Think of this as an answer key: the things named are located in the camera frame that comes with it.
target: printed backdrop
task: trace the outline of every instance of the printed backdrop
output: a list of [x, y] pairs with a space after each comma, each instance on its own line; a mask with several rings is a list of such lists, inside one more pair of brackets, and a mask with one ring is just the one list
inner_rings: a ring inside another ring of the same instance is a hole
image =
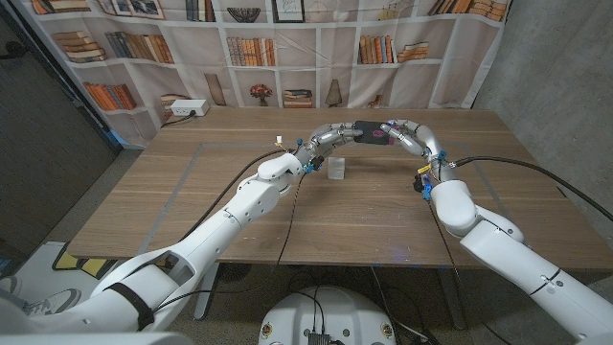
[[117, 134], [146, 146], [175, 99], [469, 108], [495, 58], [505, 2], [22, 0], [17, 7]]

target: electrical outlet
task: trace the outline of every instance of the electrical outlet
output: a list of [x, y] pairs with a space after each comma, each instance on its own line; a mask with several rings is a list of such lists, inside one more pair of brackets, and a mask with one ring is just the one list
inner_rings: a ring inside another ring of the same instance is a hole
[[206, 100], [176, 100], [170, 106], [174, 116], [188, 116], [195, 111], [195, 116], [204, 116], [209, 110], [209, 103]]

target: black cable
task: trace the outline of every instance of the black cable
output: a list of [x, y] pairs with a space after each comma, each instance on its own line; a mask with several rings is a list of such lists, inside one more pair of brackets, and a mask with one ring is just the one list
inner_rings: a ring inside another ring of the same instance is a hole
[[406, 298], [408, 301], [411, 301], [411, 304], [413, 305], [413, 307], [415, 307], [415, 310], [418, 312], [418, 318], [420, 319], [421, 331], [424, 332], [425, 331], [425, 322], [423, 322], [423, 315], [421, 314], [420, 307], [418, 307], [418, 304], [415, 302], [415, 300], [411, 296], [409, 296], [408, 293], [402, 291], [401, 289], [399, 289], [397, 287], [384, 287], [383, 288], [383, 293], [385, 293], [385, 291], [389, 291], [389, 290], [397, 291], [397, 292], [400, 293], [400, 296], [402, 296], [403, 299]]
[[[432, 218], [434, 219], [434, 222], [437, 224], [437, 228], [439, 229], [439, 234], [441, 235], [441, 238], [443, 239], [444, 247], [447, 250], [447, 255], [449, 256], [449, 260], [451, 260], [451, 265], [453, 266], [453, 270], [456, 274], [458, 285], [460, 287], [460, 293], [464, 296], [465, 300], [467, 300], [467, 297], [465, 295], [464, 284], [462, 283], [462, 279], [460, 278], [460, 273], [458, 273], [458, 267], [456, 266], [456, 263], [454, 262], [453, 257], [451, 256], [451, 250], [449, 250], [449, 245], [447, 245], [447, 240], [445, 239], [443, 235], [443, 230], [441, 230], [441, 226], [439, 225], [439, 220], [434, 214], [434, 210], [432, 209], [432, 203], [430, 201], [427, 201], [427, 203], [428, 203], [428, 207], [430, 208], [430, 213], [432, 214]], [[493, 330], [487, 323], [485, 323], [484, 321], [481, 321], [481, 324], [484, 325], [488, 329], [488, 331], [494, 334], [502, 342], [504, 342], [507, 345], [512, 345], [507, 339], [502, 337], [502, 335], [498, 334], [495, 330]]]
[[[298, 293], [301, 294], [305, 297], [308, 297], [310, 299], [313, 300], [313, 302], [315, 303], [316, 306], [319, 307], [319, 311], [321, 312], [322, 315], [322, 334], [324, 333], [324, 331], [326, 330], [325, 326], [324, 326], [324, 309], [322, 308], [322, 305], [319, 303], [319, 301], [317, 301], [313, 296], [310, 296], [304, 292], [301, 291], [293, 291], [292, 293]], [[315, 313], [313, 314], [313, 332], [316, 333], [315, 331], [315, 314], [317, 313], [317, 308], [315, 308]]]
[[[273, 153], [277, 153], [277, 151], [268, 152], [266, 155], [270, 155], [270, 154], [273, 154]], [[244, 171], [246, 171], [247, 168], [249, 168], [249, 166], [245, 167], [245, 169], [243, 169], [243, 172], [241, 172], [241, 173], [244, 173]], [[243, 290], [236, 290], [236, 291], [217, 291], [217, 290], [208, 290], [208, 289], [194, 290], [194, 291], [191, 291], [191, 292], [188, 292], [188, 293], [184, 293], [184, 294], [182, 294], [180, 296], [174, 297], [171, 300], [169, 300], [168, 302], [162, 303], [157, 308], [155, 308], [153, 310], [153, 312], [157, 312], [160, 309], [162, 309], [163, 307], [165, 307], [165, 306], [167, 306], [167, 305], [169, 305], [171, 303], [174, 303], [174, 302], [176, 302], [176, 301], [178, 301], [178, 300], [180, 300], [182, 298], [185, 298], [185, 297], [188, 297], [188, 296], [192, 296], [192, 295], [198, 294], [198, 293], [211, 293], [211, 294], [214, 294], [214, 293], [244, 293], [244, 292], [250, 292], [250, 291], [253, 291], [253, 290], [256, 290], [258, 288], [263, 287], [263, 285], [266, 284], [268, 282], [268, 280], [270, 280], [270, 278], [272, 278], [272, 276], [275, 274], [275, 271], [277, 270], [277, 267], [279, 267], [279, 262], [281, 261], [281, 257], [283, 256], [283, 254], [285, 252], [285, 246], [287, 245], [287, 240], [289, 240], [289, 234], [291, 233], [291, 225], [294, 222], [294, 213], [296, 211], [296, 201], [298, 200], [298, 191], [300, 190], [300, 185], [303, 183], [303, 178], [305, 178], [305, 176], [306, 176], [306, 174], [303, 174], [303, 176], [300, 178], [300, 181], [298, 182], [298, 185], [296, 186], [296, 195], [294, 197], [294, 205], [293, 205], [292, 211], [291, 211], [291, 219], [289, 220], [289, 228], [287, 229], [287, 235], [285, 236], [284, 246], [281, 248], [281, 253], [279, 253], [279, 258], [277, 259], [277, 262], [275, 263], [275, 266], [273, 267], [273, 269], [270, 272], [270, 274], [266, 277], [266, 279], [264, 279], [263, 281], [261, 281], [261, 283], [257, 284], [254, 287], [246, 288], [246, 289], [243, 289]], [[217, 200], [220, 200], [223, 197], [223, 194], [220, 195]]]
[[162, 125], [162, 128], [163, 128], [163, 127], [167, 127], [167, 126], [173, 126], [173, 125], [176, 125], [176, 124], [181, 123], [181, 122], [184, 122], [184, 121], [188, 121], [188, 120], [190, 120], [190, 119], [191, 119], [192, 117], [194, 117], [194, 116], [195, 116], [195, 110], [192, 110], [192, 111], [190, 111], [190, 115], [188, 115], [188, 116], [184, 117], [184, 118], [183, 118], [183, 119], [181, 119], [181, 120], [177, 120], [177, 121], [170, 121], [169, 123], [165, 123], [165, 124], [163, 124], [163, 125]]
[[516, 164], [516, 165], [519, 165], [519, 166], [522, 166], [522, 167], [526, 167], [526, 168], [530, 168], [530, 169], [536, 170], [539, 173], [543, 173], [543, 174], [547, 175], [548, 177], [551, 177], [555, 182], [557, 182], [557, 183], [561, 184], [562, 186], [566, 187], [567, 189], [569, 189], [571, 192], [573, 192], [574, 194], [576, 194], [577, 196], [579, 196], [580, 198], [585, 200], [587, 203], [592, 205], [595, 209], [597, 209], [600, 213], [602, 213], [609, 220], [613, 221], [613, 215], [611, 215], [608, 211], [606, 211], [598, 202], [592, 200], [591, 197], [585, 195], [580, 190], [578, 190], [577, 188], [573, 187], [570, 183], [564, 181], [563, 179], [561, 179], [560, 177], [555, 175], [553, 172], [550, 172], [550, 171], [548, 171], [546, 169], [543, 169], [543, 168], [541, 168], [539, 166], [536, 166], [534, 164], [530, 164], [530, 163], [527, 163], [527, 162], [515, 160], [515, 159], [509, 159], [509, 158], [503, 158], [503, 157], [491, 157], [491, 156], [466, 157], [466, 158], [459, 159], [459, 160], [455, 161], [454, 163], [455, 163], [456, 167], [461, 167], [462, 165], [470, 163], [472, 161], [503, 162], [503, 163]]
[[268, 157], [269, 155], [273, 155], [275, 153], [281, 153], [281, 152], [285, 152], [284, 149], [275, 149], [273, 151], [270, 151], [268, 153], [265, 153], [263, 155], [261, 155], [260, 157], [252, 160], [251, 162], [249, 162], [249, 164], [247, 164], [235, 177], [234, 179], [226, 186], [226, 188], [223, 190], [223, 192], [221, 192], [221, 194], [217, 197], [217, 199], [213, 202], [213, 204], [211, 204], [211, 207], [209, 207], [209, 209], [207, 210], [207, 212], [204, 213], [204, 215], [202, 215], [202, 217], [200, 217], [200, 219], [192, 226], [192, 228], [185, 234], [183, 235], [183, 238], [181, 238], [181, 241], [185, 240], [185, 238], [187, 238], [200, 224], [202, 224], [202, 222], [204, 221], [204, 219], [206, 219], [211, 212], [213, 211], [213, 209], [217, 206], [217, 204], [221, 201], [221, 199], [226, 195], [226, 193], [228, 193], [228, 191], [230, 190], [230, 188], [232, 188], [232, 186], [237, 183], [238, 179], [249, 169], [251, 168], [252, 165], [258, 163], [259, 161], [261, 161], [262, 159]]

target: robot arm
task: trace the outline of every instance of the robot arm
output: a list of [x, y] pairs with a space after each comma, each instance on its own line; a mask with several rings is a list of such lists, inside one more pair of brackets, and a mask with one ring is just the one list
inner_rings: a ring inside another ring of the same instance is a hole
[[[17, 311], [0, 327], [6, 333], [105, 333], [164, 330], [189, 298], [153, 310], [193, 291], [210, 265], [240, 230], [266, 215], [290, 190], [291, 183], [310, 170], [319, 170], [333, 149], [361, 135], [352, 124], [325, 125], [298, 147], [258, 167], [258, 173], [238, 185], [237, 194], [198, 226], [186, 239], [132, 258], [109, 273], [91, 297], [58, 314], [28, 318]], [[155, 265], [174, 263], [170, 272]]]
[[575, 339], [613, 332], [613, 305], [524, 245], [511, 221], [474, 204], [467, 185], [441, 159], [443, 149], [432, 130], [406, 120], [381, 129], [431, 164], [441, 181], [431, 192], [437, 216], [468, 253], [528, 293]]

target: wooden table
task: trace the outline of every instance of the wooden table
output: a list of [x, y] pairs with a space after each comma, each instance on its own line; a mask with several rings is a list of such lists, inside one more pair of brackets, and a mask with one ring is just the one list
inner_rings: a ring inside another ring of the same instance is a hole
[[[162, 129], [68, 251], [77, 257], [126, 259], [173, 244], [240, 169], [276, 149], [277, 135], [293, 143], [321, 124], [388, 119], [428, 125], [450, 160], [478, 154], [535, 163], [490, 111], [214, 108], [204, 118]], [[282, 264], [450, 265], [428, 206], [412, 187], [416, 169], [424, 165], [420, 158], [400, 147], [358, 144], [332, 156], [346, 158], [345, 179], [328, 179], [327, 164], [304, 179]], [[471, 163], [456, 174], [476, 203], [512, 219], [533, 250], [554, 264], [567, 270], [613, 268], [608, 246], [547, 177], [496, 162]], [[270, 214], [243, 229], [219, 260], [274, 263], [293, 200], [292, 191]], [[457, 266], [482, 267], [457, 239], [444, 236]]]

